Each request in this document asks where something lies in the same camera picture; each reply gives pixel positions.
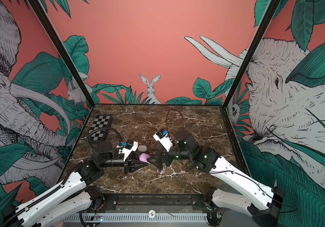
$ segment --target elephant eye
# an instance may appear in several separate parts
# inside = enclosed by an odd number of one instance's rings
[[[276,77],[276,79],[275,79],[275,84],[276,84],[276,87],[277,87],[277,89],[278,89],[278,78]]]

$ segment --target small pink object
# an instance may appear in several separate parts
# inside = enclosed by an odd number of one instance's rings
[[[147,163],[149,163],[149,162],[147,161],[147,159],[148,159],[149,157],[150,157],[150,156],[149,156],[148,154],[146,154],[146,153],[142,153],[138,159],[139,159],[140,161],[142,161],[142,162],[147,162]]]

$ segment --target checkered pattern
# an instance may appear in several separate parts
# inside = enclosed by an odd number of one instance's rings
[[[98,128],[102,127],[109,127],[112,122],[112,117],[109,115],[99,115],[96,116],[94,119],[91,129],[89,130],[88,133],[91,133],[93,130],[96,130]],[[98,131],[94,134],[91,135],[91,138],[89,139],[91,142],[92,141],[102,141],[105,138],[104,130]]]

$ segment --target chessboard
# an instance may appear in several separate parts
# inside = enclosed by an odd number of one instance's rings
[[[92,122],[91,129],[88,134],[90,134],[93,130],[102,127],[110,127],[112,124],[113,117],[111,115],[97,115],[96,118]],[[101,141],[105,141],[107,137],[107,133],[104,133],[105,130],[98,131],[91,135],[89,141],[92,144],[99,143]]]

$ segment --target brown marble surface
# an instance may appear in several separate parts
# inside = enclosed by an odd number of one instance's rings
[[[147,147],[147,154],[154,154],[163,149],[153,135],[161,128],[166,129],[165,117],[169,109],[175,108],[184,115],[186,130],[190,131],[199,145],[213,148],[237,167],[232,147],[219,111],[219,107],[207,106],[153,106],[153,105],[97,105],[82,132],[76,148],[69,159],[65,173],[82,159],[91,155],[86,136],[96,115],[113,116],[111,127],[121,134],[124,141],[128,138]],[[170,137],[172,133],[183,129],[183,121],[176,111],[170,111],[168,117]],[[118,139],[113,132],[107,140],[113,146]],[[210,174],[191,168],[187,161],[174,160],[164,173],[149,165],[133,173],[124,174],[120,168],[104,168],[105,175],[94,182],[104,193],[206,193],[210,186],[222,190],[230,188],[226,183]]]

